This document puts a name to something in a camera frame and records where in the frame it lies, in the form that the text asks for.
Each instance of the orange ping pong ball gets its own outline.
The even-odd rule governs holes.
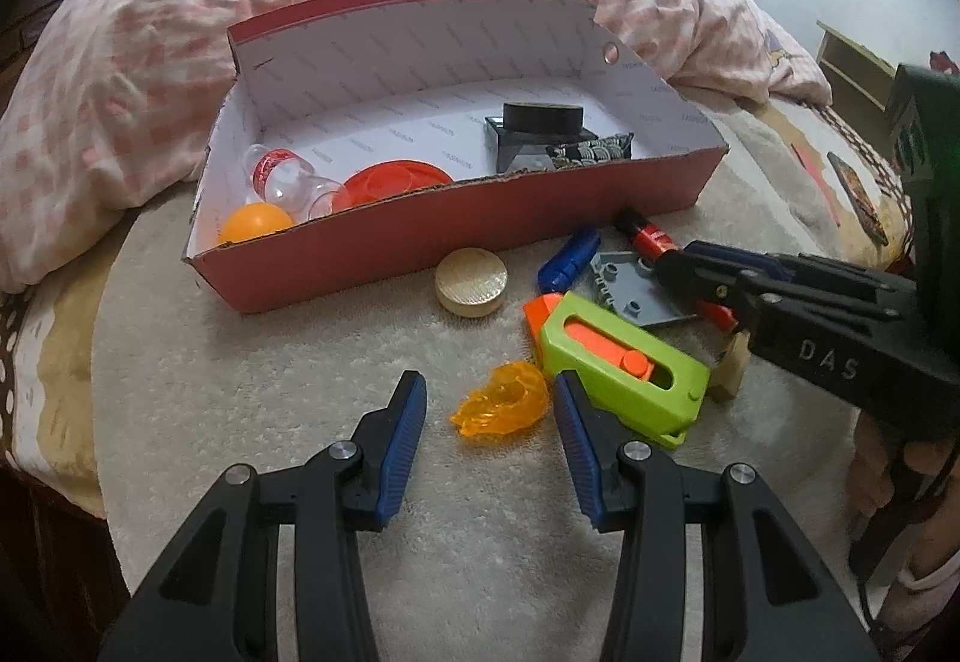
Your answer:
[[[220,232],[220,244],[243,242],[273,232],[282,232],[293,225],[294,219],[278,206],[264,202],[250,203],[227,218]]]

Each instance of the human hand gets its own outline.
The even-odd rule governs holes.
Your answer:
[[[890,480],[891,454],[887,453],[877,422],[860,413],[853,433],[856,454],[847,473],[847,492],[851,504],[865,516],[893,499]],[[906,466],[923,475],[937,475],[947,461],[953,442],[910,443],[904,450]],[[934,572],[960,550],[960,463],[947,480],[947,494],[940,509],[923,525],[920,537],[910,550],[910,571],[917,579]]]

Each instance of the translucent orange plastic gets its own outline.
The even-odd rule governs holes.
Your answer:
[[[486,387],[470,392],[450,421],[464,437],[511,435],[536,424],[549,406],[541,371],[515,361],[494,369]]]

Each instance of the black hockey puck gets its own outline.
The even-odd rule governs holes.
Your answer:
[[[522,133],[576,136],[584,127],[584,108],[574,104],[507,102],[503,104],[503,128]]]

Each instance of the plastic water bottle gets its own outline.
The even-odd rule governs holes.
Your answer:
[[[244,157],[244,171],[250,172],[257,196],[298,223],[330,215],[334,197],[344,191],[339,182],[320,176],[310,161],[285,148],[251,146]]]

